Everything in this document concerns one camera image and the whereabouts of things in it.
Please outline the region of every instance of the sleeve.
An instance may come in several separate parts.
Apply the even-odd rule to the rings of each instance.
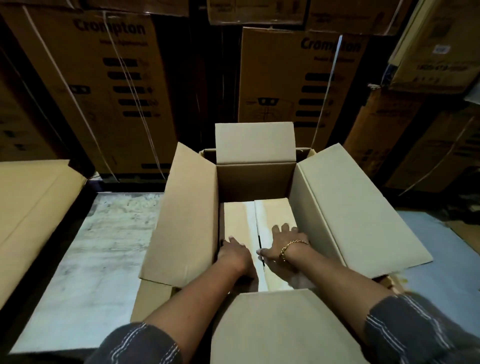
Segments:
[[[85,364],[181,364],[176,342],[145,323],[122,326],[107,336]]]
[[[480,339],[416,294],[380,301],[368,314],[364,333],[383,364],[480,363]]]

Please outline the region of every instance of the finger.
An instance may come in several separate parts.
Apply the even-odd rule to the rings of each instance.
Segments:
[[[278,225],[274,225],[272,227],[272,234],[275,235],[275,234],[279,234],[280,233],[280,229],[278,228]]]
[[[237,239],[235,239],[233,236],[229,236],[229,237],[228,237],[228,240],[229,240],[231,243],[237,243],[237,244],[239,244],[239,242],[237,241]]]
[[[257,254],[264,258],[268,258],[272,260],[278,259],[278,255],[273,252],[273,249],[266,249],[266,248],[258,249]]]

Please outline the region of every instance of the blue surface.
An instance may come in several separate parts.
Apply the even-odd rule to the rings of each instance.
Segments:
[[[464,330],[480,337],[480,255],[427,213],[398,213],[433,256],[431,263],[398,273],[402,286],[428,298]]]

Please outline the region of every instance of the label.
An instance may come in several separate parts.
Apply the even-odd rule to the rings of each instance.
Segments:
[[[450,52],[451,46],[437,44],[433,49],[433,54],[447,54]]]

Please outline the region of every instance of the person's right hand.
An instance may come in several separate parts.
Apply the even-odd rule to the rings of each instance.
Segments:
[[[290,230],[287,223],[282,225],[282,231],[278,228],[278,225],[275,225],[272,228],[272,235],[273,235],[273,242],[272,247],[270,249],[259,249],[257,250],[257,254],[265,257],[267,259],[273,260],[275,262],[280,263],[282,259],[279,257],[282,249],[289,243],[294,240],[302,240],[309,243],[308,237],[303,232],[299,232],[297,227],[293,227]],[[287,257],[287,251],[291,246],[287,248],[285,251],[285,255]]]

